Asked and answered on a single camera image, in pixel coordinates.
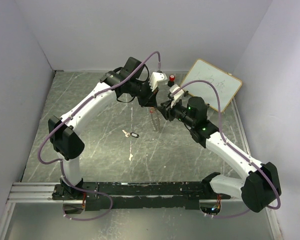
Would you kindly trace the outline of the metal disc with keyrings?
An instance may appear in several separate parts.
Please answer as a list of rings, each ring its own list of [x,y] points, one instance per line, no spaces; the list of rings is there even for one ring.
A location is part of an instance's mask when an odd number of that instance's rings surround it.
[[[152,125],[153,125],[155,131],[159,132],[160,131],[160,112],[156,108],[150,107],[149,113],[150,113]]]

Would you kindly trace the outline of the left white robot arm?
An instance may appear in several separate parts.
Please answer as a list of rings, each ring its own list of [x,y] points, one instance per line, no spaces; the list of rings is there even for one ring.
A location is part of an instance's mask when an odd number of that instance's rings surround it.
[[[61,117],[54,115],[49,119],[49,135],[45,141],[50,142],[57,153],[55,161],[61,165],[61,186],[70,199],[76,200],[85,192],[80,172],[80,155],[85,144],[80,135],[86,125],[125,93],[137,99],[141,107],[157,106],[158,82],[166,80],[166,75],[158,69],[149,72],[142,81],[139,77],[147,68],[145,62],[128,58],[123,67],[105,73],[94,89],[74,108]]]

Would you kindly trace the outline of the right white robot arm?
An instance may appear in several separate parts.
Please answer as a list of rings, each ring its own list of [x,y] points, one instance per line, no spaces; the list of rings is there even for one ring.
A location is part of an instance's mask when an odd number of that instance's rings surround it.
[[[179,120],[188,129],[192,139],[227,162],[239,178],[214,173],[205,178],[203,195],[212,199],[226,194],[243,200],[249,210],[260,212],[273,201],[280,208],[281,187],[277,168],[271,162],[262,163],[235,146],[207,117],[208,105],[200,97],[191,97],[187,106],[181,101],[163,102],[158,111],[168,121]]]

